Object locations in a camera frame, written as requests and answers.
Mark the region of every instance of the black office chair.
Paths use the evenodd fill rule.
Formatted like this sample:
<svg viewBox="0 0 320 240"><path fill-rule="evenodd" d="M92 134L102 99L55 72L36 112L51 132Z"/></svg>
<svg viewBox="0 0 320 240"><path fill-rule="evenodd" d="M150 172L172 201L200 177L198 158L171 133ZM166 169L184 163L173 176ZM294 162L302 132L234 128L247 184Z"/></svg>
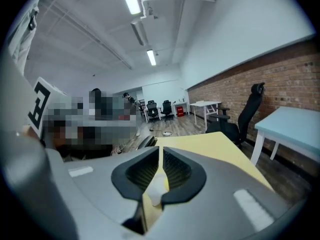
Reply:
<svg viewBox="0 0 320 240"><path fill-rule="evenodd" d="M148 108L148 116L152 117L152 119L155 119L155 117L159 115L157 103L148 104L146 107Z"/></svg>
<svg viewBox="0 0 320 240"><path fill-rule="evenodd" d="M223 114L211 115L211 117L217 118L219 121L211 123L205 133L223 132L234 144L241 148L241 143L247 139L249 122L261 104L265 89L264 84L264 82L256 83L251 87L252 93L238 118L239 128L235 123L227 122L230 116L227 115L226 111L230 109L218 107L217 109L222 110Z"/></svg>
<svg viewBox="0 0 320 240"><path fill-rule="evenodd" d="M169 116L169 114L172 113L171 102L169 100L165 100L162 103L162 106L163 111L161 111L161 114L165 115L164 121L167 121L169 118L173 118L173 115Z"/></svg>

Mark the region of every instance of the pixelated area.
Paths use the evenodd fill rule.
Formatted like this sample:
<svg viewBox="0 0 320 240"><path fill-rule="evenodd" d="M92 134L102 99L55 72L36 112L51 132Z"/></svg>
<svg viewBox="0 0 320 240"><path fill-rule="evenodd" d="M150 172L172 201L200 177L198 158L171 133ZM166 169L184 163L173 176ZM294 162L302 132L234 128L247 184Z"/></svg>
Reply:
<svg viewBox="0 0 320 240"><path fill-rule="evenodd" d="M101 91L82 97L62 97L49 104L43 123L55 140L79 150L100 150L105 145L124 145L142 123L139 109L125 98Z"/></svg>

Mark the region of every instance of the white table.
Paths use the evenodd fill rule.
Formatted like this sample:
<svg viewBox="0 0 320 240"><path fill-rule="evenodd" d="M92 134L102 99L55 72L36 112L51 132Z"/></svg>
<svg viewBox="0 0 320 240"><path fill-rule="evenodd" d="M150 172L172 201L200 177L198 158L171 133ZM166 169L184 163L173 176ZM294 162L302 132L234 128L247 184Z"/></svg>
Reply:
<svg viewBox="0 0 320 240"><path fill-rule="evenodd" d="M207 115L218 114L217 107L220 103L221 101L197 101L196 103L190 104L193 106L195 124L197 124L196 107L203 107L205 130L207 130Z"/></svg>
<svg viewBox="0 0 320 240"><path fill-rule="evenodd" d="M161 107L157 106L156 108L158 109L159 119L161 121ZM148 121L149 121L149 119L148 119L148 108L145 107L143 112L144 112L144 116L145 116L145 121L148 123Z"/></svg>
<svg viewBox="0 0 320 240"><path fill-rule="evenodd" d="M175 117L177 117L176 106L183 105L183 104L185 104L185 106L186 106L186 111L187 111L188 115L190 115L189 102L187 102L187 101L181 101L181 102L171 103L171 105L172 105L172 110L173 110L173 113L174 113L174 116L175 116Z"/></svg>
<svg viewBox="0 0 320 240"><path fill-rule="evenodd" d="M251 157L254 165L257 164L265 138L275 141L271 160L281 144L320 163L320 112L281 106L256 123L254 128L258 130Z"/></svg>

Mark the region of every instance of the yellow desk surface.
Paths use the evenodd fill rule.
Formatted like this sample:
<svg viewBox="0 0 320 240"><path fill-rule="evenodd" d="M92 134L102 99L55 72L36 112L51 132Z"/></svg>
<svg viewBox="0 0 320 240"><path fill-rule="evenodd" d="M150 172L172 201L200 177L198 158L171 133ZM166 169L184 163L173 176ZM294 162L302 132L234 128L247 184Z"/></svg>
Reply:
<svg viewBox="0 0 320 240"><path fill-rule="evenodd" d="M261 172L222 132L179 137L160 137L157 138L156 146L160 147L159 168L156 173L165 172L163 170L163 147L177 148L233 164L273 190ZM143 194L142 200L146 226L149 229L161 215L162 209L161 205L156 207L151 205L151 200L146 192Z"/></svg>

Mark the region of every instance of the desk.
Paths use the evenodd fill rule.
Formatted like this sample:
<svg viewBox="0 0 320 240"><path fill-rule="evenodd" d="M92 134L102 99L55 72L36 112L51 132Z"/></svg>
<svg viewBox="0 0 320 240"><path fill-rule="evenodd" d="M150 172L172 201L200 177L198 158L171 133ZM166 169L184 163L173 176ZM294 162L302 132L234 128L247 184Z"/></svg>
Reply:
<svg viewBox="0 0 320 240"><path fill-rule="evenodd" d="M179 101L179 102L176 102L176 103L171 103L172 105L172 110L173 110L173 113L174 113L174 116L177 117L177 111L176 111L176 106L179 106L179 105L183 105L185 104L186 106L186 111L188 113L188 115L190 115L190 107L189 107L189 102L187 101Z"/></svg>
<svg viewBox="0 0 320 240"><path fill-rule="evenodd" d="M158 109L159 119L161 121L161 108L159 106L157 106L156 108ZM149 119L148 119L148 108L145 107L143 112L144 112L144 116L145 116L145 121L148 123L148 121L149 121Z"/></svg>
<svg viewBox="0 0 320 240"><path fill-rule="evenodd" d="M163 169L163 147L171 147L233 164L273 191L271 185L261 172L252 165L250 160L241 152L241 150L222 132L179 137L159 137L157 138L156 146L160 147L157 174L165 172ZM162 208L161 205L152 206L151 200L147 195L147 190L142 195L142 201L146 225L147 228L150 229L157 218L162 214Z"/></svg>
<svg viewBox="0 0 320 240"><path fill-rule="evenodd" d="M207 130L207 115L218 114L218 109L215 108L214 105L217 107L220 103L221 101L197 101L196 103L190 104L193 106L195 124L197 125L196 107L203 107L203 119L205 130Z"/></svg>
<svg viewBox="0 0 320 240"><path fill-rule="evenodd" d="M258 130L251 162L256 165L265 138L275 141L270 159L279 144L320 163L320 112L281 106L254 126Z"/></svg>

